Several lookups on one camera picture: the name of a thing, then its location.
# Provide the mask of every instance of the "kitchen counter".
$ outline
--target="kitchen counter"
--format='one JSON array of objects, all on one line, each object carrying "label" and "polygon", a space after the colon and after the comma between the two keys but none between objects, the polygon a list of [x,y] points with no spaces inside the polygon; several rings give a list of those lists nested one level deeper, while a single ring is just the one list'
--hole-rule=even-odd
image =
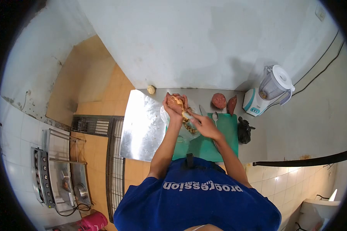
[{"label": "kitchen counter", "polygon": [[[165,124],[160,118],[159,110],[166,92],[185,94],[197,105],[202,105],[206,112],[215,112],[211,107],[213,94],[222,93],[229,100],[237,96],[234,114],[248,120],[249,125],[255,127],[251,131],[251,141],[248,144],[239,143],[239,160],[242,163],[267,160],[266,133],[263,117],[254,117],[247,114],[243,108],[245,92],[234,90],[213,89],[187,89],[187,88],[162,88],[149,95],[146,89],[132,90],[127,103],[120,154],[122,157],[151,161],[154,153],[161,144],[165,135]],[[218,109],[217,113],[226,113],[226,109]]]}]

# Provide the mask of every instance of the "blender jar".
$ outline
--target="blender jar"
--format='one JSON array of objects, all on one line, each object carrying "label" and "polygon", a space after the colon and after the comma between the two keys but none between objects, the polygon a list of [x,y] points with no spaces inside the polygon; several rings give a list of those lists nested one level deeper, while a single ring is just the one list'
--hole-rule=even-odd
[{"label": "blender jar", "polygon": [[272,100],[288,92],[287,98],[280,101],[280,104],[285,104],[291,98],[291,92],[294,91],[294,86],[291,84],[291,78],[287,72],[279,65],[265,66],[265,78],[259,87],[259,95],[264,100]]}]

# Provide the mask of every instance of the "pink gas cylinder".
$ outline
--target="pink gas cylinder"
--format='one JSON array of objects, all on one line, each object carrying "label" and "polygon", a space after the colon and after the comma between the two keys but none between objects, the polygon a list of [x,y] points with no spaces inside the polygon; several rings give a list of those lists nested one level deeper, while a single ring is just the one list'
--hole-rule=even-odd
[{"label": "pink gas cylinder", "polygon": [[108,224],[106,217],[101,212],[85,216],[79,221],[79,231],[99,231]]}]

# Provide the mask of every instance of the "knife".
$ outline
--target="knife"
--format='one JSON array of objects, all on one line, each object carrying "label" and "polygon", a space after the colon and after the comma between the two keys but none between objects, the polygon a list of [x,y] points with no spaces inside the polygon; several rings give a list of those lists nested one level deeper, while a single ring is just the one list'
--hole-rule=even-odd
[{"label": "knife", "polygon": [[207,116],[207,112],[202,105],[199,104],[199,110],[202,116]]}]

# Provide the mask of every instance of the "person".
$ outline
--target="person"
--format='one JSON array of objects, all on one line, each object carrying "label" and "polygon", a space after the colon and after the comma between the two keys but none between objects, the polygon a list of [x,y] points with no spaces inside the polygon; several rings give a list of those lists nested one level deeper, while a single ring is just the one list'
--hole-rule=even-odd
[{"label": "person", "polygon": [[249,184],[246,172],[212,119],[188,110],[190,121],[212,138],[227,174],[213,162],[187,155],[171,161],[183,117],[167,105],[165,137],[149,174],[130,186],[114,213],[118,230],[277,230],[279,210]]}]

